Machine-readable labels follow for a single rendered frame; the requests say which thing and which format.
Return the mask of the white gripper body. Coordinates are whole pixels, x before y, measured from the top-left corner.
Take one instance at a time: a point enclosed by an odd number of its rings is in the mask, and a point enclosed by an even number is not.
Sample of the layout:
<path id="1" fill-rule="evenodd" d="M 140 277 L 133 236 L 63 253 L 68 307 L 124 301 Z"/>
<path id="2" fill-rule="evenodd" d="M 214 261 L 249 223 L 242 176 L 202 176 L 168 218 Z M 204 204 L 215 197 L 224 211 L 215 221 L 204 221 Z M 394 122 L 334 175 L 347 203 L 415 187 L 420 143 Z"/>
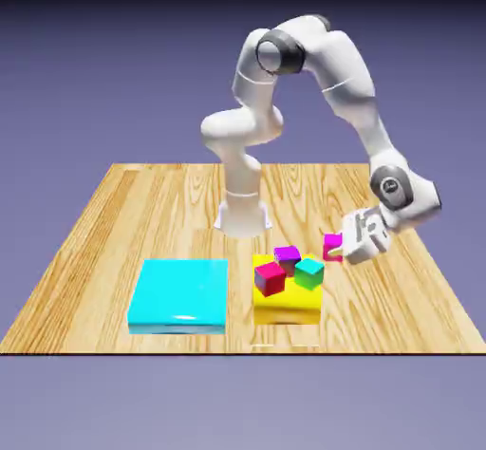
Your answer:
<path id="1" fill-rule="evenodd" d="M 378 208 L 359 209 L 343 217 L 343 257 L 352 265 L 386 253 L 391 245 Z"/>

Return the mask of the small pink cube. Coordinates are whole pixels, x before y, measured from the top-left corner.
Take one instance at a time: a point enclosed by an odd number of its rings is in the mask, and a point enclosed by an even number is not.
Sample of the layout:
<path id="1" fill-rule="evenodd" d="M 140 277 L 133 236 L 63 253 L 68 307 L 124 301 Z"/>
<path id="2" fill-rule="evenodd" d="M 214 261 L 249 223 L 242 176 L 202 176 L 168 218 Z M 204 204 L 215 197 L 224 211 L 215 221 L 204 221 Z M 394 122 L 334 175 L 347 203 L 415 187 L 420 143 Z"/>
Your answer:
<path id="1" fill-rule="evenodd" d="M 338 234 L 324 234 L 323 240 L 323 259 L 327 262 L 342 262 L 342 256 L 331 257 L 327 254 L 329 249 L 334 249 L 336 247 L 343 248 L 343 235 Z"/>

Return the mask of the small green cube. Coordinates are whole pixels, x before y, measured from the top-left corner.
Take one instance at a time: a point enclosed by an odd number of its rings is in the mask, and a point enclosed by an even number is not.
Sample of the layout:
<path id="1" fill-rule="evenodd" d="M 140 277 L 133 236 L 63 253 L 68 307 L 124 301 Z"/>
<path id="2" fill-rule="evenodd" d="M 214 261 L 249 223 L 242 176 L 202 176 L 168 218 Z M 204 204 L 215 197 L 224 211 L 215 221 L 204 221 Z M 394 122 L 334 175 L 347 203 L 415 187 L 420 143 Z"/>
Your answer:
<path id="1" fill-rule="evenodd" d="M 308 291 L 313 291 L 323 283 L 324 270 L 323 262 L 313 258 L 303 258 L 295 264 L 294 282 Z"/>

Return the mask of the small purple cube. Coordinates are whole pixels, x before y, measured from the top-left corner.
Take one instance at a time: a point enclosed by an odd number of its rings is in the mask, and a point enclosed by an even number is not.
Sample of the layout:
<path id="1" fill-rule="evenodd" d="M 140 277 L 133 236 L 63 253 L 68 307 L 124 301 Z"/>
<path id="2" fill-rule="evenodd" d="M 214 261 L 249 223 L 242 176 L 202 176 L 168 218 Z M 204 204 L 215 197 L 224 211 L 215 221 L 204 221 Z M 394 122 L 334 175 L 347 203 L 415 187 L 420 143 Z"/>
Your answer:
<path id="1" fill-rule="evenodd" d="M 293 277 L 295 266 L 302 259 L 296 246 L 280 246 L 273 249 L 275 262 L 284 270 L 286 277 Z"/>

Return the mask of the small red cube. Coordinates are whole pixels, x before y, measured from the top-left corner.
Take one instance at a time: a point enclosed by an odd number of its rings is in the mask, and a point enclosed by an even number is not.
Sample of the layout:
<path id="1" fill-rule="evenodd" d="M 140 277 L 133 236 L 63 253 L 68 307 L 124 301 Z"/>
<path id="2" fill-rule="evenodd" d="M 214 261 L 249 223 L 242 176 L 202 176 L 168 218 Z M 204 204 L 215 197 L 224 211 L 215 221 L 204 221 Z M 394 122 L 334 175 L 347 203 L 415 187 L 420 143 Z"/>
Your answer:
<path id="1" fill-rule="evenodd" d="M 254 268 L 254 284 L 264 297 L 270 297 L 285 289 L 286 272 L 275 261 Z"/>

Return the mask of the large yellow box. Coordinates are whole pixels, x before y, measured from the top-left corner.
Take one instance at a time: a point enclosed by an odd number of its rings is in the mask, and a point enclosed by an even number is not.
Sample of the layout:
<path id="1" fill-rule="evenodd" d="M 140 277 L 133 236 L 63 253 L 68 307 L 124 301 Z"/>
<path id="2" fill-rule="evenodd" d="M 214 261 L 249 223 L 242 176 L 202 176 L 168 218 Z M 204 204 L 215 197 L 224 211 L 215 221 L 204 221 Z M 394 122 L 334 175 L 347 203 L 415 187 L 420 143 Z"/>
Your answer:
<path id="1" fill-rule="evenodd" d="M 322 284 L 308 290 L 290 277 L 283 291 L 265 297 L 253 281 L 253 320 L 256 325 L 318 325 L 322 300 Z"/>

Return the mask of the large cyan box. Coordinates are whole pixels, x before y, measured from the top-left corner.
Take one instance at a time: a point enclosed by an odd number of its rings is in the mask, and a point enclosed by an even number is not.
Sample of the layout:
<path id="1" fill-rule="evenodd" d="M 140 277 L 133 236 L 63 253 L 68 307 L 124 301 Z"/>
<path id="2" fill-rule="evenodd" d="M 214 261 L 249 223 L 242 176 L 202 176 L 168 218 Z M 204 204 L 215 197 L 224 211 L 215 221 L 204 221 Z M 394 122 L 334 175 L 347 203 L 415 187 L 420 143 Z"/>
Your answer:
<path id="1" fill-rule="evenodd" d="M 129 332 L 223 334 L 228 272 L 226 259 L 146 259 L 127 312 Z"/>

